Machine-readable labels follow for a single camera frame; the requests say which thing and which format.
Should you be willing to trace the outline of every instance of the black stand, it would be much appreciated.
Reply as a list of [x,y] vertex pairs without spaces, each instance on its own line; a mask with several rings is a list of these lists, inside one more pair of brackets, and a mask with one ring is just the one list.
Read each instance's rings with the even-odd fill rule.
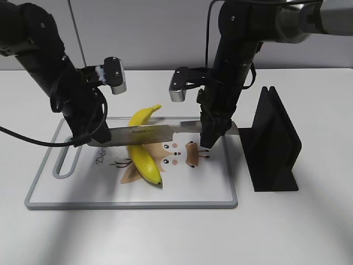
[[302,144],[274,87],[262,88],[253,126],[239,134],[256,192],[298,190],[292,167]]

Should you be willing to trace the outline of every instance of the black robotic arm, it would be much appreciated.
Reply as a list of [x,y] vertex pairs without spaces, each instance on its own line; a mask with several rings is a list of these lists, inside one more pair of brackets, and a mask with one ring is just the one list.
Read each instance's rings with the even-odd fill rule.
[[0,1],[0,54],[14,55],[50,97],[52,111],[62,112],[72,130],[75,146],[111,139],[107,104],[97,86],[109,84],[114,94],[126,90],[119,59],[109,57],[104,65],[76,69],[51,14],[34,4],[6,1]]
[[218,17],[221,39],[213,67],[208,69],[206,64],[205,68],[176,69],[170,97],[182,102],[188,89],[205,86],[197,96],[201,104],[201,145],[211,148],[231,127],[240,93],[249,88],[244,82],[250,69],[254,81],[253,59],[263,42],[300,43],[311,33],[353,35],[352,17],[351,1],[227,0]]

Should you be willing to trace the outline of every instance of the banana tip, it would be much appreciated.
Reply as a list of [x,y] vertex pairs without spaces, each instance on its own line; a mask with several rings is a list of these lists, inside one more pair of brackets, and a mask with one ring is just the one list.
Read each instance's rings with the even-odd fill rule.
[[155,112],[156,110],[160,109],[161,107],[162,107],[162,105],[157,104],[157,105],[152,107],[152,111]]

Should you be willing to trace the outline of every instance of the cartoon drawing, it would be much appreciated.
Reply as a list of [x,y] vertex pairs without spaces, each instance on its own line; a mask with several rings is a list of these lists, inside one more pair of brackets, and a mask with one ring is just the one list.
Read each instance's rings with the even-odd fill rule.
[[128,167],[132,163],[132,160],[129,159],[129,158],[126,158],[125,160],[127,160],[127,162],[116,162],[116,161],[114,161],[113,164],[109,164],[109,165],[110,166],[116,166],[117,168]]
[[203,158],[210,158],[210,156],[200,156],[200,153],[202,152],[209,152],[209,150],[200,150],[197,147],[197,143],[196,142],[188,142],[186,145],[186,153],[188,154],[188,156],[186,157],[186,161],[185,163],[189,166],[189,167],[197,167],[199,166],[199,157],[203,157]]
[[[161,144],[156,143],[156,144],[149,144],[145,145],[146,150],[151,154],[153,160],[155,161],[158,169],[160,172],[165,172],[163,169],[161,162],[163,160],[164,163],[166,163],[166,157],[173,155],[174,153],[168,152],[165,149],[169,148],[169,145],[167,144]],[[142,178],[140,173],[137,171],[136,167],[134,164],[129,165],[127,168],[124,177],[121,180],[121,184],[126,184],[130,183],[133,181],[136,181],[138,179]]]
[[[209,152],[209,150],[199,150],[196,142],[188,142],[186,145],[186,161],[185,163],[190,166],[191,168],[195,168],[199,166],[199,157],[209,158],[210,156],[201,156],[200,153],[202,152]],[[178,144],[176,142],[170,143],[156,143],[156,144],[149,144],[145,145],[147,151],[151,154],[152,158],[154,159],[158,169],[160,172],[166,172],[166,168],[169,171],[169,165],[171,163],[172,166],[178,165],[178,158],[180,159],[182,152],[177,150]],[[125,162],[116,162],[110,164],[111,166],[116,166],[118,168],[125,168],[127,167],[126,172],[121,180],[121,184],[127,184],[139,179],[142,179],[142,176],[137,171],[135,165],[131,163],[131,160]]]

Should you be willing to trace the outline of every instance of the knife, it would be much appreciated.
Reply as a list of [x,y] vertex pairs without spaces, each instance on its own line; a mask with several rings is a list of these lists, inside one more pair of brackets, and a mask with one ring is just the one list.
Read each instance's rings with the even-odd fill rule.
[[[92,140],[89,146],[109,147],[126,145],[145,145],[155,142],[171,142],[174,133],[201,133],[201,121],[181,121],[170,125],[142,125],[109,129],[111,140],[103,144]],[[239,135],[238,127],[232,121],[227,135]]]

